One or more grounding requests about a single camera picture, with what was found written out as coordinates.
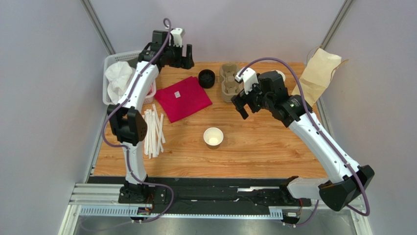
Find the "stack of black cup lids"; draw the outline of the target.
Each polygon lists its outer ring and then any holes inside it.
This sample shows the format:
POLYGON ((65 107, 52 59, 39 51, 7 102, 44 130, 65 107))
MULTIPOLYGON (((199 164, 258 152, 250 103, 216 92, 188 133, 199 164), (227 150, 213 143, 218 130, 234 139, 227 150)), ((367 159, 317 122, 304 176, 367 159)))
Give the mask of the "stack of black cup lids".
POLYGON ((212 70, 201 70, 198 74, 198 82, 202 88, 209 89, 214 86, 215 73, 212 70))

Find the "brown paper coffee cup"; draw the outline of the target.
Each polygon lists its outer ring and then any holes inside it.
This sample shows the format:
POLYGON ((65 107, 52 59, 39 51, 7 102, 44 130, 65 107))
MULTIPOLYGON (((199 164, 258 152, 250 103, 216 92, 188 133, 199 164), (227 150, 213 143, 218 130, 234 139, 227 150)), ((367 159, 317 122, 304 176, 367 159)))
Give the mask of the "brown paper coffee cup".
POLYGON ((224 134, 219 128, 210 127, 204 132, 203 139, 209 149, 215 150, 223 142, 224 134))

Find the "stack of paper cups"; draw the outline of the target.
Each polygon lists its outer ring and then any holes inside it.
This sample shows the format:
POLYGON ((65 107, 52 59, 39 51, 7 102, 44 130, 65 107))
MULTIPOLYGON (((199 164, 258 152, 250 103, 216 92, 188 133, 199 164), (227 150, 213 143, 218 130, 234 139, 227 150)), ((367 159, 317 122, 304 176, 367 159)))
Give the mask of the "stack of paper cups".
POLYGON ((279 70, 276 70, 276 72, 277 72, 278 74, 280 74, 280 75, 281 75, 282 80, 283 80, 283 82, 284 82, 284 81, 286 80, 286 76, 285 76, 285 74, 284 74, 283 72, 279 71, 279 70))

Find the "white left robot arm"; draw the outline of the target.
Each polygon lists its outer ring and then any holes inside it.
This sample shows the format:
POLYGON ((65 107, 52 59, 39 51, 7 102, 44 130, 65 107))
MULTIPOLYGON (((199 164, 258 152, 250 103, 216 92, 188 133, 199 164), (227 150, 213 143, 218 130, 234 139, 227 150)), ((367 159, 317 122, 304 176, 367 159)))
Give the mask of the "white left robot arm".
POLYGON ((190 69, 194 66, 192 45, 183 54, 185 30, 153 31, 152 41, 139 53, 132 81, 116 105, 107 108, 112 133, 123 148, 126 177, 119 191, 119 203, 142 204, 150 199, 150 184, 143 162, 142 142, 148 125, 141 115, 149 89, 164 66, 190 69))

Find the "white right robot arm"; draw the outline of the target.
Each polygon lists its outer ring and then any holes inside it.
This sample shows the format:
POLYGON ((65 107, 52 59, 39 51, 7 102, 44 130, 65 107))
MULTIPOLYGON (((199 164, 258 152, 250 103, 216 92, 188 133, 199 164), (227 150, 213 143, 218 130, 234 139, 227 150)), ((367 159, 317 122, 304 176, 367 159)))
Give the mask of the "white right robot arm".
POLYGON ((309 104, 300 95, 290 95, 285 86, 285 75, 272 70, 257 74, 252 69, 239 71, 235 80, 243 89, 232 98, 243 119, 261 109, 295 133, 319 160, 327 177, 313 179, 298 176, 288 178, 279 188, 285 203, 297 199, 323 201, 330 209, 340 211, 366 189, 375 172, 369 165, 361 166, 346 154, 335 140, 328 137, 309 104))

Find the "cardboard cup carrier stack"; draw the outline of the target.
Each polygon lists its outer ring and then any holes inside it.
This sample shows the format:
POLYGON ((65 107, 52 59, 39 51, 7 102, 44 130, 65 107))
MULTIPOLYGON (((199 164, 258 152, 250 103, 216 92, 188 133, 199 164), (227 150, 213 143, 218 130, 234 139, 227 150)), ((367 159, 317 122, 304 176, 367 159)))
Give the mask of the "cardboard cup carrier stack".
POLYGON ((231 103, 232 98, 244 89, 243 83, 238 83, 235 80, 235 76, 239 71, 240 67, 235 63, 226 63, 220 66, 219 82, 221 84, 221 96, 226 103, 231 103))

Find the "red folded cloth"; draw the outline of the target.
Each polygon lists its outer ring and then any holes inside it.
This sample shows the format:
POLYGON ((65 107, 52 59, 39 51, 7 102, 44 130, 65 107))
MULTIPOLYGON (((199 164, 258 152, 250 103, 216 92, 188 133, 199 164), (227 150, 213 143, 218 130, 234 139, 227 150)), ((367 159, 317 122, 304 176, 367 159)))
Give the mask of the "red folded cloth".
POLYGON ((205 90, 199 85, 198 78, 192 76, 157 90, 155 98, 171 123, 212 105, 205 90))

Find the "pink cloth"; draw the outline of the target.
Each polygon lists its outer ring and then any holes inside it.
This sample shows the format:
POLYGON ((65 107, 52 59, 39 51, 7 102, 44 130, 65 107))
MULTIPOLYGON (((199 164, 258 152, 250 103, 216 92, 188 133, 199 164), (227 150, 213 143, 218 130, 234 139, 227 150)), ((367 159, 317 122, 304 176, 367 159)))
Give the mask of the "pink cloth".
POLYGON ((153 97, 156 93, 156 83, 152 83, 146 98, 153 97))

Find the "white plastic basket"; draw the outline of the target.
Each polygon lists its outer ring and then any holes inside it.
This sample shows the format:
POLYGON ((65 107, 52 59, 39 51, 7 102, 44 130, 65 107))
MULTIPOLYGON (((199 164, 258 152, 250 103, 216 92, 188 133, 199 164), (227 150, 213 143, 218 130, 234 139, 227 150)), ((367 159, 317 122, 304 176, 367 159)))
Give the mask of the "white plastic basket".
MULTIPOLYGON (((128 52, 121 52, 109 55, 104 60, 104 69, 103 73, 107 70, 107 68, 118 62, 118 61, 129 61, 132 59, 137 59, 138 55, 140 54, 141 50, 134 50, 134 51, 128 51, 128 52)), ((107 87, 109 85, 109 81, 106 78, 105 75, 103 75, 103 88, 102 88, 102 100, 105 105, 111 104, 110 97, 108 96, 107 87)), ((150 104, 154 101, 154 97, 146 98, 144 104, 150 104)))

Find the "white bucket hat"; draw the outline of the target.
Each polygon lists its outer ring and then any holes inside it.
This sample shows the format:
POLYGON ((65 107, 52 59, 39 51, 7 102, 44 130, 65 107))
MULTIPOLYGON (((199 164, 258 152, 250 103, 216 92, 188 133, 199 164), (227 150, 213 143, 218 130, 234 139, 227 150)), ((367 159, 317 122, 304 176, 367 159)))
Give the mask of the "white bucket hat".
POLYGON ((133 69, 127 61, 118 61, 111 64, 104 72, 108 81, 107 95, 112 104, 117 104, 127 91, 133 77, 133 69))

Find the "brown paper bag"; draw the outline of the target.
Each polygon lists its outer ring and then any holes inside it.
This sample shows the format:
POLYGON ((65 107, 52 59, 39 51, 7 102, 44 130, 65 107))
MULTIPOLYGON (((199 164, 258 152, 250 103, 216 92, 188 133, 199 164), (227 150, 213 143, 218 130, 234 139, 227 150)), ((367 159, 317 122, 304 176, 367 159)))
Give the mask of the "brown paper bag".
POLYGON ((304 95, 306 103, 311 107, 318 101, 328 88, 336 70, 348 61, 341 56, 317 48, 307 62, 299 82, 301 89, 295 86, 292 95, 304 95))

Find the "bundle of white straws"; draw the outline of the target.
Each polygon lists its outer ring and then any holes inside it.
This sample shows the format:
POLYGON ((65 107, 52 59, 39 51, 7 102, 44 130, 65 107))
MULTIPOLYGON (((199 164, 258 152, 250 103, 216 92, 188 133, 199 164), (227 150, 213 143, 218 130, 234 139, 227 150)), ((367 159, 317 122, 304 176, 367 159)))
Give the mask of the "bundle of white straws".
POLYGON ((165 115, 157 110, 155 104, 152 104, 151 109, 146 109, 144 115, 148 130, 143 142, 144 154, 148 159, 157 158, 164 152, 164 144, 166 143, 163 124, 165 115))

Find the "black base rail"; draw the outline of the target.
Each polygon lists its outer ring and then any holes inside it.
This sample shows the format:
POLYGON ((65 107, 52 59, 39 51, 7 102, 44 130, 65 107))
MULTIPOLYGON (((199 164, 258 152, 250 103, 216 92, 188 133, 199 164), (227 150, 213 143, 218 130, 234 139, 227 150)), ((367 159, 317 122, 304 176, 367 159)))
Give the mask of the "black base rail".
POLYGON ((89 184, 116 184, 117 202, 149 203, 150 211, 179 215, 269 215, 269 208, 299 212, 309 199, 289 199, 279 186, 285 179, 148 177, 151 186, 128 186, 124 177, 92 176, 89 184))

